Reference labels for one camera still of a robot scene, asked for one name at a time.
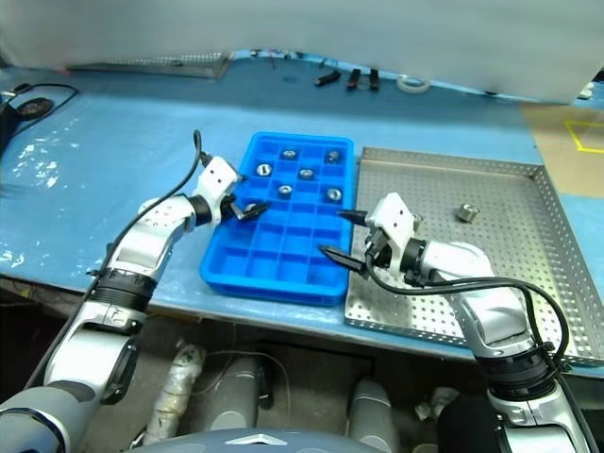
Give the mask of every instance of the silver robot arm segment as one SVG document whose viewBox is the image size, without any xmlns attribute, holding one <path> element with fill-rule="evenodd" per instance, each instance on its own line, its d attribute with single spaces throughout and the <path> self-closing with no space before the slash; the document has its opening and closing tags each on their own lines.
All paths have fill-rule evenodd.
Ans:
<svg viewBox="0 0 604 453">
<path fill-rule="evenodd" d="M 497 283 L 482 250 L 468 243 L 413 238 L 413 216 L 398 193 L 385 195 L 371 213 L 342 211 L 340 215 L 369 227 L 365 261 L 322 246 L 328 258 L 363 277 L 371 277 L 387 291 L 403 295 L 441 294 L 449 301 L 487 381 L 488 398 L 501 417 L 513 453 L 590 452 L 569 400 L 556 380 L 556 370 L 552 371 L 546 345 L 536 344 L 521 301 L 510 285 L 501 283 L 501 279 Z M 391 286 L 379 279 L 375 267 L 386 269 L 395 280 L 404 278 L 411 286 L 430 288 Z M 459 285 L 456 280 L 475 277 L 491 277 L 490 288 L 483 285 L 460 290 L 460 286 L 454 286 Z"/>
</svg>

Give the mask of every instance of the metal cylinder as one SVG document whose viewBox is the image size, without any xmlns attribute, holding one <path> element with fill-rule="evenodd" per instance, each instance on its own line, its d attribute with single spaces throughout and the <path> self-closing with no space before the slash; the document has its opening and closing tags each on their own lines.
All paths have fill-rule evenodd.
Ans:
<svg viewBox="0 0 604 453">
<path fill-rule="evenodd" d="M 471 224 L 474 222 L 476 216 L 480 213 L 480 209 L 477 206 L 470 205 L 468 203 L 464 203 L 460 206 L 457 211 L 457 217 L 462 222 L 466 222 Z"/>
</svg>

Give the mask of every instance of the cable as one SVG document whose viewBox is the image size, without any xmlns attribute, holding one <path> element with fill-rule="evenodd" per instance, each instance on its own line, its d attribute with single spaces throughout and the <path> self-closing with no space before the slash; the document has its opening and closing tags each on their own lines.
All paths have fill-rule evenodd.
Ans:
<svg viewBox="0 0 604 453">
<path fill-rule="evenodd" d="M 285 368 L 285 365 L 279 361 L 277 358 L 271 356 L 270 354 L 266 354 L 264 352 L 253 352 L 253 351 L 238 351 L 238 350 L 225 350 L 225 351 L 215 351 L 215 352 L 210 352 L 208 354 L 209 356 L 220 356 L 220 355 L 224 355 L 224 354 L 239 354 L 242 356 L 260 356 L 260 357 L 265 357 L 267 359 L 270 359 L 271 361 L 273 361 L 274 363 L 277 364 L 277 366 L 281 369 L 281 373 L 283 374 L 283 381 L 285 382 L 285 392 L 286 392 L 286 397 L 287 397 L 287 418 L 288 418 L 288 425 L 290 425 L 292 423 L 292 388 L 290 385 L 290 375 L 287 373 L 287 369 Z"/>
<path fill-rule="evenodd" d="M 229 349 L 231 349 L 231 350 L 235 349 L 236 345 L 237 345 L 237 325 L 233 323 L 233 340 L 231 342 L 231 346 Z M 211 382 L 211 384 L 206 386 L 206 388 L 204 388 L 204 390 L 199 390 L 197 392 L 191 392 L 191 396 L 200 396 L 202 394 L 206 394 L 207 392 L 212 390 L 214 387 L 216 387 L 216 384 L 218 384 L 218 382 L 220 382 L 222 380 L 222 378 L 225 376 L 228 366 L 230 365 L 230 363 L 232 361 L 233 361 L 233 354 L 228 356 L 228 358 L 226 359 L 225 365 L 223 366 L 223 369 L 220 370 L 220 373 L 218 373 L 218 376 Z"/>
<path fill-rule="evenodd" d="M 542 288 L 540 288 L 537 285 L 534 285 L 532 283 L 523 281 L 523 280 L 518 280 L 515 278 L 507 278 L 507 277 L 459 278 L 459 279 L 451 280 L 448 282 L 430 282 L 430 283 L 428 283 L 428 285 L 433 286 L 433 287 L 443 287 L 443 286 L 448 286 L 447 284 L 452 284 L 452 285 L 470 284 L 469 286 L 472 286 L 472 284 L 474 284 L 474 283 L 481 283 L 481 282 L 496 283 L 500 287 L 508 286 L 508 287 L 512 287 L 512 288 L 517 288 L 521 291 L 523 291 L 522 288 L 525 288 L 525 290 L 523 291 L 525 298 L 526 298 L 526 293 L 528 292 L 528 291 L 526 291 L 526 289 L 528 289 L 528 290 L 531 290 L 534 293 L 537 293 L 538 295 L 540 295 L 545 300 L 545 302 L 547 302 L 547 304 L 551 307 L 551 309 L 554 310 L 554 313 L 556 314 L 556 317 L 558 318 L 558 322 L 560 323 L 560 329 L 562 331 L 560 346 L 558 347 L 558 350 L 554 354 L 554 358 L 553 358 L 554 362 L 556 364 L 559 364 L 563 358 L 564 351 L 566 350 L 566 347 L 568 346 L 568 343 L 570 340 L 570 330 L 568 328 L 568 322 L 566 321 L 566 317 L 564 316 L 564 312 L 562 311 L 562 308 L 556 302 L 556 300 L 554 300 L 554 298 L 551 295 L 549 295 Z M 534 310 L 534 306 L 532 305 L 532 299 L 530 300 L 530 302 L 527 301 L 527 315 L 528 315 L 528 322 L 530 323 L 530 328 L 531 328 L 531 330 L 533 330 L 532 333 L 533 333 L 533 336 L 535 337 L 537 344 L 543 344 L 543 340 L 541 338 L 541 334 L 539 332 L 539 329 L 537 328 L 537 323 L 535 320 L 535 310 Z"/>
<path fill-rule="evenodd" d="M 570 332 L 568 329 L 568 324 L 566 322 L 566 318 L 564 317 L 564 313 L 562 312 L 562 309 L 556 303 L 556 301 L 551 297 L 551 295 L 546 293 L 544 290 L 542 290 L 538 286 L 533 285 L 532 283 L 528 283 L 528 282 L 525 282 L 522 280 L 516 280 L 514 278 L 506 278 L 506 277 L 475 277 L 475 278 L 460 278 L 457 280 L 450 280 L 450 281 L 446 281 L 446 282 L 431 282 L 431 283 L 427 283 L 427 284 L 429 284 L 433 288 L 409 290 L 406 288 L 398 288 L 398 287 L 389 285 L 388 283 L 385 283 L 384 281 L 382 281 L 379 278 L 379 276 L 376 274 L 376 271 L 374 270 L 373 257 L 370 254 L 368 254 L 365 257 L 365 264 L 367 267 L 368 274 L 376 282 L 376 284 L 379 287 L 383 288 L 384 290 L 389 291 L 394 294 L 402 294 L 402 295 L 410 295 L 410 296 L 414 296 L 414 295 L 446 295 L 446 294 L 466 293 L 469 291 L 492 290 L 495 288 L 510 287 L 510 288 L 519 289 L 520 291 L 523 292 L 524 295 L 526 295 L 527 294 L 526 289 L 532 290 L 545 299 L 545 301 L 552 307 L 552 309 L 556 313 L 556 316 L 558 317 L 558 320 L 559 320 L 560 326 L 561 326 L 562 335 L 561 335 L 560 346 L 558 347 L 558 350 L 554 354 L 554 362 L 558 365 L 560 363 L 560 361 L 562 360 L 564 351 L 566 350 L 566 347 L 568 346 L 568 342 L 569 342 L 569 338 L 570 338 Z M 530 324 L 531 329 L 535 330 L 533 332 L 533 335 L 535 336 L 535 340 L 537 342 L 541 341 L 543 343 L 543 340 L 541 339 L 541 335 L 539 334 L 539 330 L 537 328 L 537 323 L 534 319 L 534 306 L 532 304 L 532 298 L 530 296 L 527 297 L 526 303 L 527 303 L 527 307 L 528 307 L 527 313 L 528 313 L 529 324 Z"/>
<path fill-rule="evenodd" d="M 371 254 L 366 254 L 365 256 L 365 265 L 367 267 L 367 272 L 371 276 L 371 278 L 376 282 L 376 284 L 391 293 L 394 294 L 402 294 L 402 295 L 444 295 L 444 294 L 457 294 L 457 293 L 465 293 L 469 291 L 480 291 L 480 290 L 489 290 L 494 288 L 502 288 L 502 287 L 510 287 L 516 288 L 520 290 L 525 297 L 525 303 L 527 305 L 527 315 L 528 315 L 528 323 L 530 325 L 530 329 L 532 330 L 532 334 L 535 337 L 535 343 L 537 345 L 543 344 L 543 339 L 539 332 L 539 328 L 537 327 L 537 322 L 535 320 L 535 311 L 534 305 L 532 301 L 532 297 L 530 296 L 530 292 L 528 290 L 533 291 L 540 295 L 547 304 L 554 310 L 556 317 L 560 323 L 562 335 L 560 346 L 556 350 L 556 353 L 553 355 L 553 358 L 550 358 L 548 354 L 544 354 L 545 361 L 550 368 L 549 374 L 544 377 L 544 380 L 549 380 L 552 378 L 557 378 L 558 382 L 562 387 L 562 391 L 566 396 L 566 399 L 571 407 L 575 418 L 577 419 L 577 423 L 580 426 L 581 432 L 585 437 L 585 442 L 589 446 L 589 449 L 592 453 L 597 453 L 599 450 L 597 448 L 596 439 L 594 438 L 594 434 L 592 433 L 583 412 L 579 407 L 579 403 L 576 398 L 572 394 L 570 387 L 566 383 L 564 377 L 560 373 L 560 363 L 562 361 L 564 351 L 568 346 L 568 342 L 570 339 L 570 331 L 568 328 L 568 323 L 562 311 L 560 305 L 554 300 L 554 298 L 549 295 L 542 288 L 533 285 L 532 283 L 528 283 L 523 280 L 518 280 L 515 278 L 507 278 L 507 277 L 471 277 L 471 278 L 458 278 L 455 280 L 449 281 L 437 281 L 437 282 L 428 282 L 427 286 L 431 286 L 429 289 L 405 289 L 398 288 L 388 283 L 382 281 L 379 276 L 376 274 L 376 271 L 373 267 L 373 256 Z"/>
<path fill-rule="evenodd" d="M 63 107 L 65 104 L 67 104 L 69 101 L 71 101 L 74 97 L 76 97 L 76 95 L 79 94 L 79 90 L 76 87 L 72 87 L 71 85 L 66 85 L 64 83 L 36 83 L 34 85 L 31 85 L 27 90 L 25 90 L 23 92 L 19 92 L 15 97 L 13 97 L 12 99 L 10 99 L 10 101 L 12 101 L 15 98 L 17 98 L 19 96 L 19 94 L 23 94 L 24 92 L 30 92 L 31 90 L 34 90 L 34 89 L 39 88 L 39 87 L 66 88 L 68 90 L 71 90 L 72 93 L 69 96 L 67 96 L 65 99 L 63 99 L 61 102 L 59 102 L 53 109 L 48 110 L 40 118 L 36 118 L 35 120 L 32 120 L 31 122 L 29 122 L 28 124 L 26 124 L 25 126 L 23 126 L 22 128 L 20 128 L 19 130 L 14 131 L 12 133 L 11 137 L 16 137 L 17 135 L 21 134 L 22 132 L 25 132 L 26 130 L 28 130 L 30 127 L 35 126 L 41 120 L 43 120 L 44 118 L 46 118 L 46 117 L 52 115 L 53 113 L 55 113 L 58 109 L 60 109 L 61 107 Z"/>
<path fill-rule="evenodd" d="M 98 271 L 96 272 L 96 275 L 94 276 L 94 280 L 92 281 L 91 286 L 88 287 L 88 290 L 86 290 L 86 292 L 82 296 L 79 304 L 77 304 L 77 306 L 75 307 L 75 309 L 72 312 L 69 319 L 65 322 L 65 324 L 63 325 L 63 327 L 61 328 L 61 330 L 59 331 L 59 333 L 53 340 L 53 342 L 50 344 L 50 346 L 48 347 L 48 349 L 42 356 L 41 360 L 38 362 L 38 365 L 36 365 L 36 369 L 34 370 L 32 375 L 27 380 L 27 383 L 25 384 L 25 389 L 32 387 L 40 379 L 42 372 L 46 369 L 46 365 L 48 364 L 48 361 L 50 360 L 52 354 L 55 352 L 55 349 L 57 348 L 59 343 L 65 337 L 67 330 L 70 328 L 70 326 L 74 322 L 77 314 L 79 313 L 80 309 L 82 308 L 82 305 L 84 304 L 84 302 L 86 302 L 86 300 L 88 300 L 88 298 L 91 296 L 92 292 L 96 288 L 99 278 L 107 271 L 107 266 L 109 264 L 109 261 L 111 260 L 111 257 L 115 253 L 115 250 L 117 250 L 118 245 L 120 244 L 122 239 L 125 237 L 125 235 L 128 233 L 128 231 L 138 221 L 140 221 L 149 211 L 153 210 L 156 206 L 160 205 L 165 200 L 167 200 L 168 198 L 173 196 L 176 192 L 178 192 L 180 189 L 182 189 L 187 182 L 189 182 L 189 179 L 191 179 L 191 177 L 195 173 L 195 170 L 197 169 L 197 165 L 198 165 L 199 161 L 201 160 L 201 153 L 202 153 L 202 151 L 201 151 L 201 132 L 199 132 L 198 129 L 196 129 L 193 132 L 193 143 L 195 145 L 195 159 L 193 160 L 193 163 L 191 164 L 191 168 L 189 169 L 189 172 L 187 173 L 187 175 L 185 175 L 185 177 L 183 177 L 180 180 L 180 182 L 178 184 L 176 184 L 175 187 L 170 192 L 168 192 L 163 197 L 158 198 L 155 202 L 151 203 L 148 207 L 146 207 L 144 210 L 139 212 L 139 214 L 136 217 L 134 217 L 124 227 L 124 229 L 122 229 L 122 231 L 120 231 L 120 233 L 116 236 L 116 238 L 113 240 L 113 243 L 111 243 L 111 247 L 109 248 L 109 251 L 108 251 L 107 255 L 105 256 L 105 259 L 103 260 L 103 262 L 101 263 L 101 266 L 99 267 Z"/>
</svg>

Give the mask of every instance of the roll of tape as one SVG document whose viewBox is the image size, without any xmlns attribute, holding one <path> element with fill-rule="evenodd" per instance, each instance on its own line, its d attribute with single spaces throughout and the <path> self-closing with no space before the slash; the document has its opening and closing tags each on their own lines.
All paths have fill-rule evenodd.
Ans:
<svg viewBox="0 0 604 453">
<path fill-rule="evenodd" d="M 403 92 L 427 92 L 430 88 L 430 80 L 417 75 L 399 74 L 396 78 L 396 87 Z"/>
</svg>

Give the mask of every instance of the blue plastic tray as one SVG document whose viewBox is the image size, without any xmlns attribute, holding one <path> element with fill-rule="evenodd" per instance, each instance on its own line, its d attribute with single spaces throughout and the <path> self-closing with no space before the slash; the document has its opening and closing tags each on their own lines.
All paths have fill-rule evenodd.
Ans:
<svg viewBox="0 0 604 453">
<path fill-rule="evenodd" d="M 285 159 L 285 150 L 295 151 L 296 159 Z M 340 159 L 328 162 L 327 153 L 334 150 Z M 257 175 L 263 163 L 272 167 L 269 176 Z M 312 170 L 312 179 L 302 179 L 301 169 Z M 347 272 L 317 245 L 350 250 L 352 226 L 335 213 L 353 206 L 353 143 L 259 132 L 247 147 L 240 172 L 249 180 L 235 192 L 238 205 L 267 201 L 270 207 L 256 221 L 230 219 L 216 228 L 201 277 L 224 294 L 322 306 L 343 302 Z M 294 189 L 289 198 L 279 195 L 281 185 Z M 330 188 L 341 192 L 339 202 L 327 198 Z"/>
</svg>

